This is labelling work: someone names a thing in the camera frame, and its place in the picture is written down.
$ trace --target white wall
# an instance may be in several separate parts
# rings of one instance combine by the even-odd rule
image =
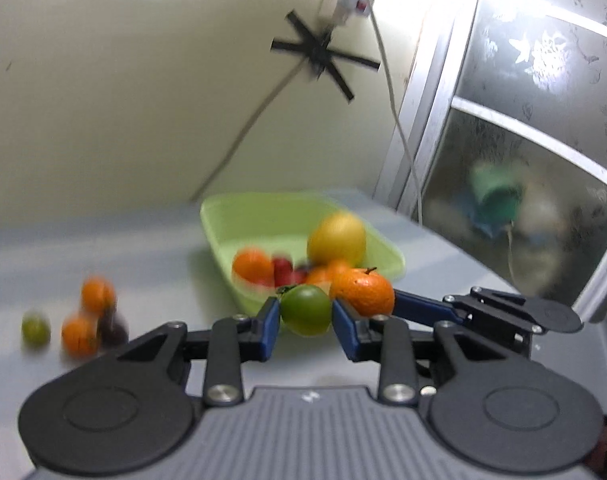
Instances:
[[[321,0],[0,0],[0,226],[180,203],[296,59]],[[425,0],[377,0],[400,102]],[[333,45],[379,59],[371,24]],[[374,189],[393,130],[383,70],[357,98],[301,73],[210,192]]]

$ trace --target electrical cable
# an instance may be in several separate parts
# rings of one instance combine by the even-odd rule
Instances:
[[[399,114],[397,113],[397,105],[395,104],[394,100],[394,88],[392,86],[392,75],[390,72],[390,65],[388,64],[388,56],[386,54],[385,46],[383,44],[383,38],[381,37],[381,30],[379,30],[379,24],[377,23],[377,18],[375,16],[375,10],[372,8],[372,6],[370,8],[370,20],[371,22],[373,22],[373,29],[375,30],[377,46],[379,47],[379,54],[381,56],[381,64],[383,65],[386,83],[388,85],[388,96],[390,97],[390,108],[392,111],[392,117],[394,118],[394,122],[397,125],[399,137],[401,137],[403,151],[405,152],[406,158],[410,163],[410,176],[413,177],[415,190],[417,192],[417,218],[419,220],[419,225],[423,225],[423,200],[421,198],[421,184],[419,184],[419,178],[417,177],[417,173],[414,171],[415,160],[410,153],[410,148],[408,147],[408,140],[406,138],[405,133],[403,132],[403,128],[401,127],[401,121],[399,120]]]
[[[515,266],[514,266],[513,253],[512,253],[512,244],[513,244],[512,228],[514,226],[515,226],[514,222],[510,222],[506,226],[506,234],[507,234],[507,270],[510,273],[510,279],[512,280],[512,284],[515,286],[515,288],[518,288],[517,287],[517,280],[515,279]]]
[[[246,138],[248,132],[252,129],[252,126],[254,126],[254,123],[256,123],[258,118],[261,117],[261,114],[266,111],[266,108],[269,107],[272,101],[276,99],[277,95],[279,95],[282,90],[286,86],[288,86],[290,81],[292,81],[294,77],[299,72],[301,72],[301,69],[303,68],[303,65],[306,61],[306,58],[301,59],[295,65],[295,67],[290,70],[290,72],[288,72],[285,77],[283,77],[283,79],[279,81],[279,83],[270,91],[270,93],[263,99],[263,101],[261,101],[259,106],[256,108],[256,110],[254,110],[253,114],[250,116],[250,119],[248,119],[241,128],[241,130],[237,134],[237,137],[235,137],[234,142],[232,142],[232,144],[228,148],[228,151],[221,159],[219,164],[217,164],[217,166],[210,172],[208,177],[206,177],[206,179],[203,181],[203,184],[192,194],[192,196],[190,197],[190,202],[194,203],[199,202],[201,200],[203,193],[208,188],[208,186],[212,184],[212,182],[219,176],[219,173],[221,173],[221,171],[223,171],[225,167],[230,163],[232,157],[237,152],[238,147],[243,142],[243,139]]]

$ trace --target green lime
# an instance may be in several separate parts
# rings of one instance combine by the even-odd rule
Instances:
[[[50,342],[50,323],[41,314],[30,312],[24,315],[21,335],[26,345],[38,348]]]
[[[281,297],[281,317],[285,325],[302,336],[316,336],[328,331],[332,303],[316,285],[298,285]]]

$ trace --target gray ridged plate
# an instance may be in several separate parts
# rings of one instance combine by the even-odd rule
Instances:
[[[30,480],[68,476],[37,470]],[[416,412],[375,402],[366,388],[257,388],[209,410],[197,431],[154,466],[123,480],[491,480],[443,449]],[[583,466],[528,478],[588,480]]]

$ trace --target green cup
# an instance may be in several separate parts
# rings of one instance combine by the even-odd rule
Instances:
[[[522,186],[511,168],[495,164],[477,164],[472,168],[470,184],[479,217],[483,221],[508,224],[517,219]]]

